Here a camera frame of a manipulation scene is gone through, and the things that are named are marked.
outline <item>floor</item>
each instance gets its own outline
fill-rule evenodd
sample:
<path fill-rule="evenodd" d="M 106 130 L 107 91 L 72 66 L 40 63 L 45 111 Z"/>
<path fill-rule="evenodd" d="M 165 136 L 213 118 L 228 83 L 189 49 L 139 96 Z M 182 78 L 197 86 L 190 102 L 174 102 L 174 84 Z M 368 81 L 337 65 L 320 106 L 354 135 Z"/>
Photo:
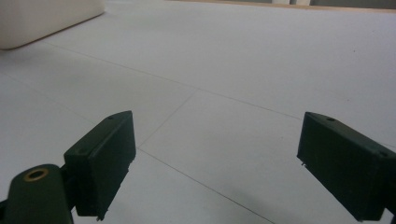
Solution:
<path fill-rule="evenodd" d="M 390 27 L 396 14 L 107 1 L 0 51 L 0 199 L 13 176 L 63 165 L 100 120 L 132 110 L 136 160 L 103 223 L 358 223 L 297 147 L 313 111 L 396 151 Z"/>

